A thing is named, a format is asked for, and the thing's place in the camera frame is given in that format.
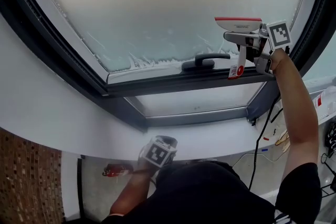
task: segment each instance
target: person's right hand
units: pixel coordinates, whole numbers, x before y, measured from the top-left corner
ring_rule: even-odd
[[[289,56],[283,49],[276,49],[271,55],[272,65],[271,70],[276,73],[281,64],[287,60],[290,60]]]

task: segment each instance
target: black handle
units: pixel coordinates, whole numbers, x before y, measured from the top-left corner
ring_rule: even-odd
[[[195,61],[184,62],[182,64],[182,71],[199,71],[206,69],[213,69],[215,62],[213,58],[230,59],[230,54],[199,54],[195,56]]]
[[[201,66],[203,60],[214,58],[230,59],[230,54],[199,54],[195,56],[195,65]]]

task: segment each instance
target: white plastic container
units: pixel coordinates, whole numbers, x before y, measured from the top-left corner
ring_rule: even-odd
[[[336,111],[336,87],[329,86],[313,99],[317,117],[320,120]]]

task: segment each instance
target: concrete floor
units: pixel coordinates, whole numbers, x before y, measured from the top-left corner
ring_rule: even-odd
[[[322,134],[325,132],[326,127],[327,126],[324,124],[319,128],[321,137],[320,156],[325,151],[322,143]],[[282,146],[272,146],[267,149],[268,151],[263,152],[262,154],[271,161],[258,155],[252,192],[274,204],[281,183],[287,153],[279,158],[282,154]],[[249,185],[253,171],[253,158],[253,152],[249,152],[249,154],[241,153],[216,157],[218,161],[227,162],[229,165],[234,166],[235,172],[247,186]],[[83,205],[87,216],[92,220],[101,221],[108,215],[111,205],[117,199],[130,178],[130,175],[112,178],[102,176],[104,167],[109,163],[120,163],[120,161],[86,157],[82,163]],[[328,160],[328,163],[336,170],[336,156]],[[324,186],[329,184],[333,179],[331,172],[321,163],[318,165],[318,170],[321,185]],[[326,188],[325,190],[330,193],[332,192],[330,188]],[[152,195],[154,191],[154,185],[150,184],[149,196]],[[336,197],[330,196],[324,198],[322,200],[321,214],[318,216],[318,220],[331,222],[331,220],[336,217],[335,208]]]

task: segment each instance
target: shirt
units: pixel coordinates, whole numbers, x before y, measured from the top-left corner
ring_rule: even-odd
[[[157,189],[125,216],[102,223],[314,223],[322,192],[314,163],[303,164],[282,181],[276,205],[248,190],[225,163],[164,167]]]

